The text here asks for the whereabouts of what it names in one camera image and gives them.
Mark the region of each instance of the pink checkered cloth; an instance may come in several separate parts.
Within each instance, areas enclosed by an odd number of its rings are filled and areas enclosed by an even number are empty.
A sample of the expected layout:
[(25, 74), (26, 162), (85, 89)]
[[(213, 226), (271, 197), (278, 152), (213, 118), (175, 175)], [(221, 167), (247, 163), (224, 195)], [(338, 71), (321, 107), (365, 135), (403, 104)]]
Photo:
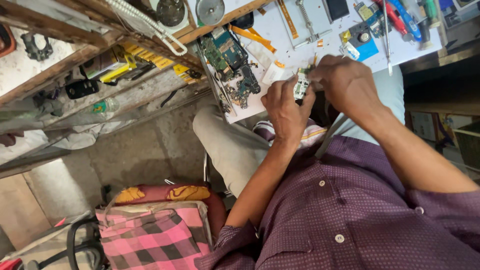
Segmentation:
[(195, 208), (154, 213), (112, 208), (106, 216), (105, 210), (97, 210), (96, 215), (101, 243), (114, 270), (196, 269), (193, 259), (210, 252)]

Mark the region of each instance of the shirt sleeve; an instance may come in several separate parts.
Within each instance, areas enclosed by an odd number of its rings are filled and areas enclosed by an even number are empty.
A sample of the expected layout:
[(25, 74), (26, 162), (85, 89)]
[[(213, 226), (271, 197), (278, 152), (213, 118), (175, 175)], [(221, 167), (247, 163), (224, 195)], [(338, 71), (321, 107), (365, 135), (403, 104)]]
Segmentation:
[(438, 193), (410, 190), (407, 191), (407, 198), (421, 207), (424, 215), (480, 252), (480, 191)]
[(254, 257), (258, 257), (254, 254), (257, 249), (252, 247), (258, 242), (255, 233), (255, 227), (250, 221), (242, 228), (224, 226), (220, 230), (213, 252), (196, 258), (195, 266), (199, 270), (254, 269)]

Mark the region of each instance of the knee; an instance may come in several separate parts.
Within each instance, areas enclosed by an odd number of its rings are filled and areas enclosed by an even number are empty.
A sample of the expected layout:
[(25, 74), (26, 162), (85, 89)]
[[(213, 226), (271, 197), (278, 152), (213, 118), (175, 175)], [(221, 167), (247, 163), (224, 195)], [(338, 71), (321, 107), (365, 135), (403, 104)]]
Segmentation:
[(201, 108), (193, 119), (193, 130), (201, 126), (209, 126), (209, 123), (218, 117), (219, 110), (216, 105), (207, 105)]

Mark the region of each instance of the green circuit board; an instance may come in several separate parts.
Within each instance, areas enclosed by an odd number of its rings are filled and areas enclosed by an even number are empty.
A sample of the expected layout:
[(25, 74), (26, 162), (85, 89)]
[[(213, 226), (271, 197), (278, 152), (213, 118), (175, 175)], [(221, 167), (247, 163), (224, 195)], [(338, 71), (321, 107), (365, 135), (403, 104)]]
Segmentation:
[(208, 36), (212, 38), (213, 43), (234, 71), (246, 63), (248, 54), (233, 40), (232, 34), (226, 27), (214, 29)]
[(293, 87), (293, 96), (295, 99), (302, 99), (305, 96), (305, 91), (307, 90), (308, 85), (310, 85), (310, 80), (307, 79), (307, 74), (310, 72), (310, 68), (310, 65), (308, 68), (299, 68), (297, 72), (299, 80)]
[(204, 55), (210, 64), (219, 73), (220, 80), (227, 82), (233, 78), (233, 70), (222, 56), (220, 50), (215, 46), (211, 37), (205, 36), (201, 40)]

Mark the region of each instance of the metal chair leg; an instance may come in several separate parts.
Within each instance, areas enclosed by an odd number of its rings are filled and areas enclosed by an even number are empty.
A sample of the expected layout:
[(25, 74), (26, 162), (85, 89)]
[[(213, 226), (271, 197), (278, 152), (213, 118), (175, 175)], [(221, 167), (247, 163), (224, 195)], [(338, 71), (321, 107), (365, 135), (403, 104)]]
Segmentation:
[(165, 183), (167, 183), (167, 184), (176, 184), (175, 182), (172, 182), (172, 181), (170, 181), (170, 180), (168, 180), (168, 179), (165, 179)]
[(225, 195), (225, 198), (232, 197), (233, 194), (230, 191), (224, 191), (223, 194)]
[(210, 156), (207, 153), (207, 150), (204, 152), (204, 183), (211, 185), (210, 183)]

